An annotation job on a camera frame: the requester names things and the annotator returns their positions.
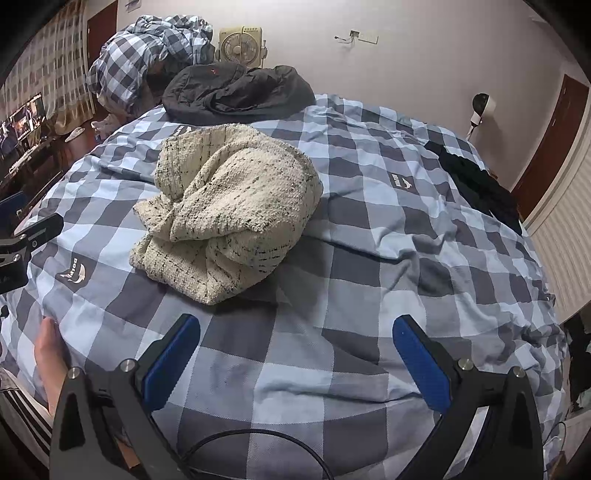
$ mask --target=wall switch plate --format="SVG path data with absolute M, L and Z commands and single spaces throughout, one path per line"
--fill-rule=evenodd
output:
M 367 43 L 373 43 L 374 45 L 378 44 L 379 36 L 373 32 L 359 32 L 359 40 L 364 41 Z

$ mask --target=desk fan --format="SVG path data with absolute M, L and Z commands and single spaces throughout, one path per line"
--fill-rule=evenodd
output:
M 216 58 L 249 68 L 262 67 L 267 58 L 266 43 L 261 27 L 224 28 L 220 31 Z

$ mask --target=curtain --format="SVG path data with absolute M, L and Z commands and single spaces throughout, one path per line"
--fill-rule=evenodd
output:
M 70 1 L 31 39 L 0 89 L 0 121 L 40 92 L 57 135 L 92 118 L 83 54 L 85 3 Z

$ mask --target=wooden door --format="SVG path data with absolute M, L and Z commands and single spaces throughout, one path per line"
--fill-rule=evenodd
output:
M 534 210 L 562 167 L 583 118 L 589 87 L 564 76 L 554 114 L 538 150 L 511 192 L 523 218 Z
M 88 20 L 86 51 L 88 68 L 100 55 L 102 46 L 117 32 L 117 0 Z

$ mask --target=blue gripper pad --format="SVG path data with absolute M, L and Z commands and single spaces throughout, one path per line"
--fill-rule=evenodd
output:
M 183 317 L 185 318 L 184 323 L 152 364 L 142 382 L 144 406 L 150 412 L 159 410 L 166 405 L 199 343 L 201 337 L 199 321 L 193 315 L 185 314 Z
M 413 331 L 410 322 L 418 329 L 417 332 Z M 452 403 L 450 383 L 447 375 L 429 353 L 428 343 L 431 340 L 410 315 L 403 315 L 394 320 L 392 338 L 396 350 L 429 408 L 444 414 Z

